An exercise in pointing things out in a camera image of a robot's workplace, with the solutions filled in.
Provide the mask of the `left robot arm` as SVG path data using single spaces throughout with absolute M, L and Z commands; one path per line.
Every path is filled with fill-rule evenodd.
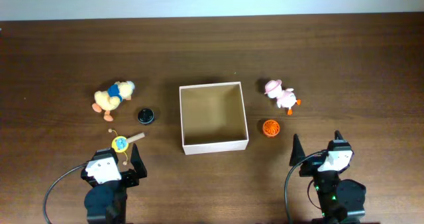
M 139 180 L 147 177 L 137 145 L 132 146 L 133 168 L 121 172 L 118 161 L 115 150 L 105 148 L 96 151 L 81 171 L 81 179 L 91 186 L 84 199 L 90 224 L 125 224 L 127 189 L 138 186 Z

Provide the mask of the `yellow plush duck blue vest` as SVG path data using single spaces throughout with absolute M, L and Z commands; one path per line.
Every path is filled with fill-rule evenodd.
M 135 84 L 132 81 L 115 82 L 106 91 L 96 91 L 94 93 L 94 103 L 92 109 L 97 113 L 103 113 L 103 119 L 111 122 L 113 117 L 111 111 L 118 108 L 123 101 L 132 99 Z

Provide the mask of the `yellow rattle drum wooden handle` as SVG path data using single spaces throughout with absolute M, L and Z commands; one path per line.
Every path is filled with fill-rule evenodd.
M 129 160 L 127 155 L 127 149 L 129 148 L 129 145 L 140 139 L 143 139 L 145 137 L 145 134 L 139 133 L 137 135 L 127 138 L 127 137 L 118 135 L 118 133 L 114 129 L 108 129 L 108 132 L 115 134 L 115 138 L 111 142 L 111 147 L 115 152 L 125 155 L 126 160 L 123 161 L 123 165 L 126 166 Z

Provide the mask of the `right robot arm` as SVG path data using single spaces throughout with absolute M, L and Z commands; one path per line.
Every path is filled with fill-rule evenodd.
M 313 186 L 319 200 L 321 218 L 312 223 L 360 223 L 365 216 L 364 202 L 366 186 L 351 180 L 342 180 L 339 175 L 347 170 L 354 151 L 339 131 L 329 141 L 326 149 L 310 155 L 304 153 L 298 135 L 293 136 L 290 157 L 290 171 L 284 182 L 284 204 L 288 222 L 292 223 L 288 201 L 289 181 L 296 168 L 301 177 L 311 177 L 309 187 Z

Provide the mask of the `black round cap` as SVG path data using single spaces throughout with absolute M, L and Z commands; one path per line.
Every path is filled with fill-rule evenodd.
M 154 112 L 150 108 L 141 109 L 137 115 L 138 121 L 143 125 L 149 125 L 154 122 Z

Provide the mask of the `orange ribbed round ball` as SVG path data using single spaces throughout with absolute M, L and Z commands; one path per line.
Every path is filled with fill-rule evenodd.
M 262 132 L 268 137 L 275 137 L 280 133 L 280 125 L 277 121 L 269 119 L 262 125 Z

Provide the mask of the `pink toy duck with hat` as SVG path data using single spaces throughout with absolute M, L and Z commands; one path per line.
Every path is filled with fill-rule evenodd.
M 265 95 L 276 100 L 278 108 L 287 109 L 288 115 L 293 115 L 292 107 L 301 105 L 301 100 L 295 96 L 294 88 L 283 88 L 282 80 L 270 80 L 265 86 Z

